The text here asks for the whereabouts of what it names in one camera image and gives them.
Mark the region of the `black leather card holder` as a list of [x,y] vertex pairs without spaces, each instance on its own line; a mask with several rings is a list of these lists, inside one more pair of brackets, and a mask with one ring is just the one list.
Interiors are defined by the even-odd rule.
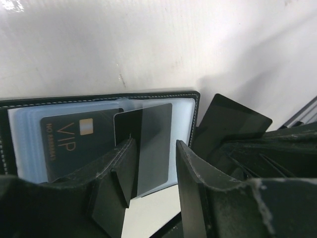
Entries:
[[120,113],[148,108],[167,116],[187,142],[197,114],[196,91],[4,100],[0,103],[0,172],[52,182],[115,146]]

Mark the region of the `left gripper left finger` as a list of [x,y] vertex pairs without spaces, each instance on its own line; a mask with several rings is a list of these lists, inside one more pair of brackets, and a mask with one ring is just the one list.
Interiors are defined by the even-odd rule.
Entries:
[[136,141],[127,139],[53,183],[1,176],[1,237],[121,237],[136,162]]

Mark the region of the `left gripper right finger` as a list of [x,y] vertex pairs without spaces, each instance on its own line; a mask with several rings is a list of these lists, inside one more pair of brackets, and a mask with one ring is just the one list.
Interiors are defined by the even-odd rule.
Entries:
[[314,178],[240,181],[176,142],[183,233],[187,238],[314,238]]

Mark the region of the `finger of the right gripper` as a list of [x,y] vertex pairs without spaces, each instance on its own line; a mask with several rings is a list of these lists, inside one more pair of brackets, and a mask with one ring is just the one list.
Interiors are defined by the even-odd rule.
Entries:
[[225,136],[205,160],[235,178],[317,176],[317,125]]

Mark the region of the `black VIP credit card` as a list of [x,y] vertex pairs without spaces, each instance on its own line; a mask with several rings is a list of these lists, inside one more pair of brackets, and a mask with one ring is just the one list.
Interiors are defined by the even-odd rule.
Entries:
[[113,118],[122,111],[115,108],[42,118],[48,181],[64,177],[113,149]]

